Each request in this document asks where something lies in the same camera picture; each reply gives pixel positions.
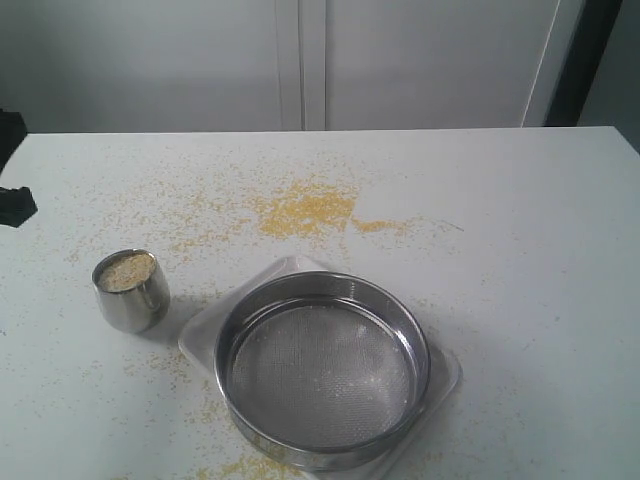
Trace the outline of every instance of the sieve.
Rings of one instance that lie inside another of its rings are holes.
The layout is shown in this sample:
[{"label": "sieve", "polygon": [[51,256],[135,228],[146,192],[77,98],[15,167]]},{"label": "sieve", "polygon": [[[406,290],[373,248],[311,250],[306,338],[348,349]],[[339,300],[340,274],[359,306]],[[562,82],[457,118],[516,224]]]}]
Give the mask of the sieve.
[{"label": "sieve", "polygon": [[353,468],[400,441],[424,409],[430,366],[407,308],[372,283],[326,271],[250,292],[214,355],[240,432],[308,471]]}]

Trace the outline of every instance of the white tray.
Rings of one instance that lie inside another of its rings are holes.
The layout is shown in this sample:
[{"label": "white tray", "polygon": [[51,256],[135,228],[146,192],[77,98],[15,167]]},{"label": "white tray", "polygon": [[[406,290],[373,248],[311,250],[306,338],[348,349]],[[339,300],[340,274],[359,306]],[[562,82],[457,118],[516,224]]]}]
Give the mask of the white tray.
[{"label": "white tray", "polygon": [[[285,257],[276,261],[247,283],[223,296],[191,318],[180,334],[178,340],[180,350],[203,375],[215,382],[213,349],[218,337],[218,332],[240,299],[254,288],[269,280],[296,272],[320,270],[327,269],[302,255]],[[440,346],[433,338],[428,338],[428,341],[431,352],[431,380],[425,400],[427,403],[426,409],[402,441],[377,459],[360,467],[330,473],[303,472],[305,477],[310,480],[379,480],[387,473],[415,439],[420,429],[442,404],[444,399],[453,391],[462,374],[460,364],[453,352]]]}]

